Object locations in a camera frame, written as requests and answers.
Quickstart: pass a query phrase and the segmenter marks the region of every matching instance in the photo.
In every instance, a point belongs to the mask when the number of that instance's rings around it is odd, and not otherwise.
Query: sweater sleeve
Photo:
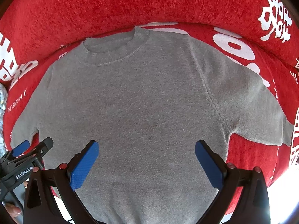
[[[48,68],[17,119],[11,135],[10,145],[12,148],[18,146],[24,140],[28,140],[31,144],[33,136],[39,133],[39,126],[47,105],[47,87],[51,80],[51,74],[52,67]]]
[[[261,77],[201,41],[190,43],[210,100],[230,131],[250,141],[290,146],[294,126]]]

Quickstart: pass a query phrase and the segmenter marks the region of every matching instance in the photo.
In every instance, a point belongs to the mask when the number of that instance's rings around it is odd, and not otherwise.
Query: black clamp
[[[226,224],[270,224],[267,186],[262,170],[238,169],[226,164],[205,141],[198,141],[195,154],[212,186],[219,189],[217,196],[196,224],[218,224],[234,196],[237,187],[243,190],[231,219]]]
[[[0,159],[0,202],[9,191],[29,178],[34,167],[44,168],[42,157],[53,147],[53,140],[48,137],[32,151],[21,155],[29,147],[29,141],[24,141]]]
[[[80,188],[99,154],[99,145],[90,141],[81,153],[56,169],[34,168],[27,186],[24,202],[24,224],[69,224],[63,219],[51,190],[57,187],[70,216],[76,224],[99,224],[75,190]]]

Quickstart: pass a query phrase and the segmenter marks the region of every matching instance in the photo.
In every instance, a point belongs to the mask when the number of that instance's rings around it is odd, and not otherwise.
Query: white chinese character
[[[290,71],[290,73],[291,73],[292,77],[295,79],[295,82],[298,84],[297,74],[294,72],[291,72],[291,71]]]
[[[299,108],[297,110],[297,114],[296,114],[296,118],[295,118],[289,167],[291,165],[296,164],[296,161],[297,161],[298,156],[299,156],[299,144],[298,144],[298,138],[297,137],[299,137]]]
[[[26,64],[20,65],[19,69],[16,71],[16,73],[13,77],[13,80],[11,81],[10,89],[12,89],[12,87],[18,82],[19,78],[24,76],[28,71],[32,70],[36,66],[38,66],[37,60],[33,60],[30,62],[27,62]]]
[[[268,0],[269,7],[263,7],[262,15],[258,18],[261,22],[262,30],[269,30],[271,25],[272,30],[265,36],[261,37],[262,41],[267,41],[270,35],[275,31],[275,38],[280,38],[284,43],[290,40],[291,35],[288,33],[288,25],[292,25],[292,19],[289,17],[288,10],[283,6],[282,2],[278,0]],[[266,14],[269,13],[269,19],[266,21]]]
[[[64,57],[67,53],[68,53],[68,52],[64,52],[62,55],[60,55],[60,56],[58,57],[58,59]]]
[[[3,39],[3,34],[0,33],[0,41]],[[10,41],[5,38],[3,44],[0,44],[0,63],[4,61],[3,67],[0,69],[0,79],[3,81],[9,81],[15,74],[18,64],[16,63],[15,54],[13,49],[8,50]]]
[[[299,59],[296,59],[296,61],[297,61],[297,64],[294,67],[299,69]]]

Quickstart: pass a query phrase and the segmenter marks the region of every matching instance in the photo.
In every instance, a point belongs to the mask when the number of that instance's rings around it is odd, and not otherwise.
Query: fingernail
[[[15,207],[15,208],[14,208],[14,212],[17,213],[17,214],[19,215],[19,214],[22,213],[22,210],[21,210],[21,208],[19,208],[19,207]]]

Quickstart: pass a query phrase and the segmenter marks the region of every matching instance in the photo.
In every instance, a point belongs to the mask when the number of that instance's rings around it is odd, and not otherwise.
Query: gray sweater
[[[76,191],[94,218],[194,224],[217,194],[196,159],[198,140],[225,160],[232,133],[290,145],[293,127],[250,69],[188,35],[136,27],[88,38],[53,63],[11,145],[51,137],[44,162],[56,168],[98,141],[100,156]]]

